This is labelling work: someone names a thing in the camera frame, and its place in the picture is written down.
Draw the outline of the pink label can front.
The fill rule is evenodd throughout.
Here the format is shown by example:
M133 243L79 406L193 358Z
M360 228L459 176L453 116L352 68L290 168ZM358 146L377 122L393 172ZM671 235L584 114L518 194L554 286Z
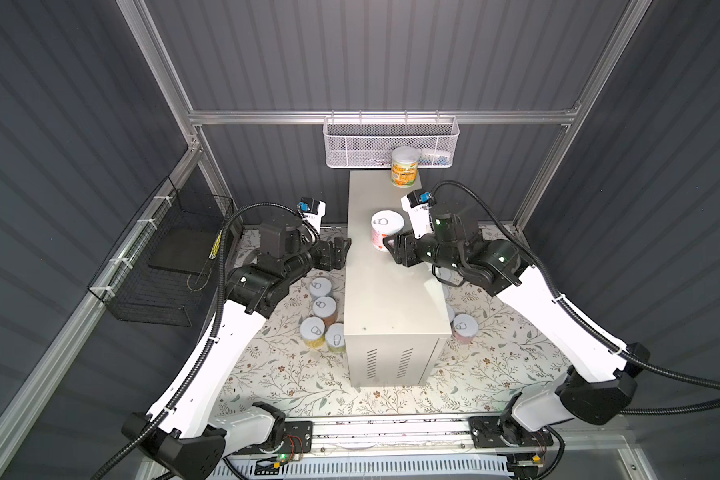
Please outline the pink label can front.
M384 251L386 247L383 240L399 233L405 226L401 214L393 210L381 210L374 213L370 221L371 241L376 250Z

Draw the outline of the pink label can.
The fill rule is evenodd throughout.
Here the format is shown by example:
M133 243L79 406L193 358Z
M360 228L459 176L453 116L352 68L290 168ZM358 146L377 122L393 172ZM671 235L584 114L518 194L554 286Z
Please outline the pink label can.
M469 344L479 333L477 320L468 314L457 314L451 326L453 338L461 344Z
M383 240L399 233L405 226L401 214L393 210L381 210L374 213L370 221L371 241L376 250L384 251L386 247Z

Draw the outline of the orange label can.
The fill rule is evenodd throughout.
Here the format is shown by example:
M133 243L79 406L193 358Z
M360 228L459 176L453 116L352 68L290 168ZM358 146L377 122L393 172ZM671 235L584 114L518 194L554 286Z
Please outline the orange label can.
M400 146L391 152L390 178L400 188L414 185L418 174L421 151L410 146Z

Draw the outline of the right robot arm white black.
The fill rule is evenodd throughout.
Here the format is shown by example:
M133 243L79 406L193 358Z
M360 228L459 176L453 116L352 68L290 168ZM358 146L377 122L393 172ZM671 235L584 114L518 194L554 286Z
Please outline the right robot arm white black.
M605 425L631 403L640 368L623 359L630 345L606 334L562 293L545 282L541 263L508 230L497 240L483 237L478 223L456 204L432 204L408 195L401 201L410 229L389 234L384 247L402 266L428 264L433 273L449 270L482 288L522 315L568 359L554 381L515 394L497 422L511 446L555 424L578 419Z

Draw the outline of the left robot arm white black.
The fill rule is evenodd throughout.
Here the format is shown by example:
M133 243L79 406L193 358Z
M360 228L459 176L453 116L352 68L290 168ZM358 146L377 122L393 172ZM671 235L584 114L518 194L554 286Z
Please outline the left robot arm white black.
M258 401L215 424L213 403L291 286L313 270L342 269L352 241L315 240L288 215L262 224L259 233L256 260L221 274L222 305L179 374L147 412L132 414L122 427L133 448L165 468L166 479L205 479L233 453L282 446L282 411Z

